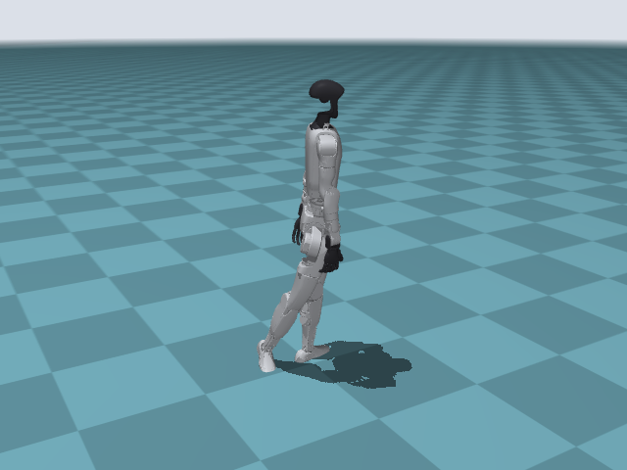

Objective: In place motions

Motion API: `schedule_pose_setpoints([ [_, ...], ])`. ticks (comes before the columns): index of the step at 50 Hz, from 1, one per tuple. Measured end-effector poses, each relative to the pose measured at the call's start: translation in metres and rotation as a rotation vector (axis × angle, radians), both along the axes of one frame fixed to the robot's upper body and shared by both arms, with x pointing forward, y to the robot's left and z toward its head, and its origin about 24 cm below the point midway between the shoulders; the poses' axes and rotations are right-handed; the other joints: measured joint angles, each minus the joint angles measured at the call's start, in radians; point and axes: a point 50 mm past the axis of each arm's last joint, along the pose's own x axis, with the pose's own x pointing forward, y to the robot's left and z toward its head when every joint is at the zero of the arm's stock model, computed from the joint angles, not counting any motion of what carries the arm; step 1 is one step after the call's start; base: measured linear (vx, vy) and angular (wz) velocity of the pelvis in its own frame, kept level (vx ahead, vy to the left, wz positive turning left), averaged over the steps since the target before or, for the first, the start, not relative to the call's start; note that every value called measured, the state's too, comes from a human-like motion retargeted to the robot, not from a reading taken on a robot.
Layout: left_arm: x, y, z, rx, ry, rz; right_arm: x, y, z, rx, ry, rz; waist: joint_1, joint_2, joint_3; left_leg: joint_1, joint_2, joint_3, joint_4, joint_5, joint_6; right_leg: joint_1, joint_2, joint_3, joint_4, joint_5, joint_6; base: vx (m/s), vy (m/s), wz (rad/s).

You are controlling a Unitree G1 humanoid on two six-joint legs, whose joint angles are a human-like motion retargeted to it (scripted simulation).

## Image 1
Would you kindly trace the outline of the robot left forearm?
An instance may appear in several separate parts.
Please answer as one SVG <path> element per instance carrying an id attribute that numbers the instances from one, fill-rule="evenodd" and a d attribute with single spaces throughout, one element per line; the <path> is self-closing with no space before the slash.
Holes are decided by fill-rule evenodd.
<path id="1" fill-rule="evenodd" d="M 303 190 L 304 194 L 302 195 L 302 202 L 301 202 L 301 204 L 303 204 L 303 209 L 304 209 L 304 207 L 308 204 L 309 199 L 311 199 L 308 196 L 307 189 L 306 189 L 306 171 L 305 171 L 304 176 L 303 176 L 303 184 L 304 184 L 304 190 Z"/>

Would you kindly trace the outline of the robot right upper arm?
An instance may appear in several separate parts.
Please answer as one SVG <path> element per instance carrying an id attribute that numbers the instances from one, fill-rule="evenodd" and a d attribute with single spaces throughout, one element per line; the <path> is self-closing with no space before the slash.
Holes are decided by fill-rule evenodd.
<path id="1" fill-rule="evenodd" d="M 330 188 L 335 188 L 332 185 L 332 181 L 335 177 L 338 154 L 337 140 L 332 135 L 319 135 L 316 143 L 316 152 L 319 165 L 319 196 L 324 201 L 326 191 Z"/>

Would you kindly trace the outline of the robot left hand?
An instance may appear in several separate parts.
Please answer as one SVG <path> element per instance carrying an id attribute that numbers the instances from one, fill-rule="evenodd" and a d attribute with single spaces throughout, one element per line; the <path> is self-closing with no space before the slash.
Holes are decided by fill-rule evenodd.
<path id="1" fill-rule="evenodd" d="M 302 211 L 303 211 L 303 204 L 300 204 L 300 207 L 299 207 L 299 212 L 298 212 L 298 215 L 299 215 L 300 217 L 299 217 L 299 218 L 296 220 L 296 222 L 295 222 L 295 225 L 294 225 L 294 230 L 293 230 L 293 234 L 292 234 L 292 241 L 293 241 L 293 243 L 296 243 L 296 241 L 297 241 L 297 244 L 298 244 L 298 245 L 300 245 L 300 243 L 299 243 L 299 237 L 300 237 L 300 220 L 301 220 Z M 296 231 L 297 231 L 297 235 L 296 235 Z M 295 241 L 295 235 L 296 235 L 296 241 Z M 300 240 L 301 240 L 301 243 L 302 243 L 303 236 L 304 236 L 304 235 L 301 233 L 301 237 L 300 237 L 300 238 L 301 238 L 301 239 L 300 239 Z"/>

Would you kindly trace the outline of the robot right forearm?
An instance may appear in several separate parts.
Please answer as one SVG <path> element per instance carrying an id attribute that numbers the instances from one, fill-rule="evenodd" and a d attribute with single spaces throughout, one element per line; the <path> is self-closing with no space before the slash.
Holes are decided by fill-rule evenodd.
<path id="1" fill-rule="evenodd" d="M 324 231 L 325 237 L 328 235 L 331 240 L 330 246 L 340 244 L 340 224 L 339 224 L 339 197 L 340 193 L 335 188 L 330 188 L 326 191 L 324 197 L 324 205 L 321 207 L 321 212 L 324 217 Z"/>

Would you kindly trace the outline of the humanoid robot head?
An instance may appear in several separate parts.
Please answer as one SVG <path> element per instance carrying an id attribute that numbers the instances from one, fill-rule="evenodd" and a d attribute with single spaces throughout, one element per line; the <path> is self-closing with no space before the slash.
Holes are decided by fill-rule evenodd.
<path id="1" fill-rule="evenodd" d="M 319 80 L 311 86 L 309 94 L 312 98 L 319 99 L 321 103 L 327 103 L 330 100 L 331 105 L 329 111 L 317 114 L 315 121 L 310 125 L 311 130 L 323 128 L 325 123 L 330 123 L 330 118 L 338 117 L 338 99 L 344 94 L 342 85 L 333 80 Z M 333 127 L 329 125 L 328 128 Z"/>

